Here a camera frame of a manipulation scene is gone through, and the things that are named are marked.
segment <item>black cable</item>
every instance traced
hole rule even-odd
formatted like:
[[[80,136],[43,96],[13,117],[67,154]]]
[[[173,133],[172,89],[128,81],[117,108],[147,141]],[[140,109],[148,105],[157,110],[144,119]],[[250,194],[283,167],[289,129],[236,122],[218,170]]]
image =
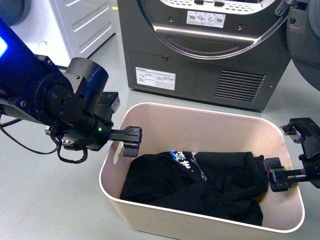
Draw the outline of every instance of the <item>black cable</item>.
[[[61,139],[57,140],[56,137],[55,137],[55,130],[53,129],[51,131],[51,134],[50,134],[50,137],[51,139],[54,141],[54,143],[56,144],[56,147],[54,150],[50,151],[50,152],[41,152],[41,151],[36,151],[36,150],[33,150],[25,145],[23,145],[22,143],[20,143],[19,141],[17,141],[15,138],[13,138],[9,133],[6,132],[6,130],[4,129],[3,125],[1,124],[1,117],[2,117],[2,113],[0,113],[0,131],[3,132],[8,138],[10,138],[12,141],[14,141],[15,143],[17,143],[18,145],[20,145],[21,147],[23,147],[24,149],[27,149],[29,150],[30,152],[33,152],[35,154],[40,154],[40,155],[48,155],[48,154],[53,154],[54,152],[58,151],[59,149],[61,149],[61,146],[62,146],[62,141]],[[4,125],[6,125],[5,127],[7,126],[10,126],[12,125],[13,123],[10,123],[10,122],[6,122],[4,123]]]
[[[8,121],[6,123],[1,124],[1,127],[5,128],[5,127],[11,126],[13,124],[16,124],[16,123],[18,123],[20,121],[22,121],[22,119],[15,119],[15,120],[12,120],[12,121]]]
[[[62,162],[65,162],[65,163],[70,163],[70,164],[80,164],[80,163],[83,163],[85,160],[87,160],[88,158],[88,149],[84,148],[82,151],[83,151],[83,156],[81,159],[79,160],[69,160],[69,159],[66,159],[64,157],[62,157],[60,155],[60,152],[61,152],[61,148],[62,148],[62,140],[60,137],[56,137],[55,136],[55,133],[56,133],[56,127],[53,127],[51,132],[50,132],[50,137],[52,139],[52,141],[55,143],[56,147],[54,150],[50,151],[50,152],[41,152],[41,151],[36,151],[36,150],[33,150],[25,145],[23,145],[22,143],[20,143],[19,141],[17,141],[15,138],[13,138],[9,133],[6,132],[6,130],[4,130],[5,127],[8,127],[10,125],[13,125],[13,124],[16,124],[20,121],[22,121],[21,119],[15,119],[15,120],[12,120],[12,121],[8,121],[6,123],[3,123],[1,124],[1,117],[2,117],[2,113],[0,112],[0,131],[3,132],[8,138],[10,138],[12,141],[14,141],[15,143],[17,143],[18,145],[20,145],[21,147],[23,147],[24,149],[27,149],[29,150],[30,152],[33,152],[35,154],[40,154],[40,155],[48,155],[48,154],[53,154],[54,152],[57,152],[58,154],[58,157],[59,159],[62,161]]]

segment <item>black t-shirt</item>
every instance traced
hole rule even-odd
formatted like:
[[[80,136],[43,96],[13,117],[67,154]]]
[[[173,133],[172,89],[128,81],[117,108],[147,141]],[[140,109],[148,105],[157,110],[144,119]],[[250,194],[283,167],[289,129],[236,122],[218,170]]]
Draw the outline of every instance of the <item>black t-shirt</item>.
[[[263,156],[172,151],[136,158],[120,199],[261,226],[267,189]]]

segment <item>concrete floor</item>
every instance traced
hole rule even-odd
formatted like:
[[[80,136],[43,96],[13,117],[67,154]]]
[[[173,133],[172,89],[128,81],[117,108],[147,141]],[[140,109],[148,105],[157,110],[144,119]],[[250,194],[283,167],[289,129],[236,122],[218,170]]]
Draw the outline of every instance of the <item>concrete floor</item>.
[[[112,118],[114,128],[120,126],[130,107],[144,102],[260,117],[276,126],[286,125],[290,118],[299,117],[310,117],[320,124],[320,92],[302,78],[292,62],[262,113],[130,90],[118,12],[113,13],[116,35],[90,59],[109,73],[105,91],[119,92],[121,106]],[[22,121],[7,130],[35,149],[48,151],[54,148],[42,125]],[[301,146],[289,137],[285,137],[285,141],[294,168],[300,168]],[[28,152],[3,134],[0,134],[0,143],[0,239],[168,239],[130,229],[102,192],[99,172],[110,142],[99,152],[90,151],[88,160],[79,165],[63,163],[56,154],[43,156]],[[73,159],[80,156],[77,152],[64,151],[62,154]],[[279,234],[278,240],[319,239],[320,190],[311,183],[301,183],[300,190],[305,206],[304,223],[293,233]]]

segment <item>laundry basket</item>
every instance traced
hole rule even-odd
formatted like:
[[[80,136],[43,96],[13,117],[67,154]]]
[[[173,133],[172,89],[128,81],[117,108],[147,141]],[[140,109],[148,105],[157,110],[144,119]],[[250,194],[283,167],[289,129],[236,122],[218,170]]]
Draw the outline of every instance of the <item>laundry basket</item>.
[[[287,170],[292,169],[282,133],[262,118],[141,103],[126,113],[120,128],[127,126],[143,129],[139,155],[167,151],[252,152],[255,157],[278,157]],[[305,209],[297,185],[286,192],[272,192],[269,188],[260,202],[262,226],[121,200],[133,158],[123,157],[123,148],[119,152],[118,147],[118,142],[110,147],[100,171],[100,186],[134,230],[181,240],[269,240],[297,230],[304,221]]]

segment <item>warning label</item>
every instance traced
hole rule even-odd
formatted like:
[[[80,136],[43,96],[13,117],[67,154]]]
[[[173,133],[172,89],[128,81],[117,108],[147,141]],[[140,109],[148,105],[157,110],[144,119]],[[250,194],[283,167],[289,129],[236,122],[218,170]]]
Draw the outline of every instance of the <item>warning label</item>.
[[[226,15],[212,12],[188,11],[186,23],[192,25],[223,28]]]
[[[137,84],[151,86],[160,89],[175,90],[175,73],[151,70],[141,67],[136,67],[135,72]]]

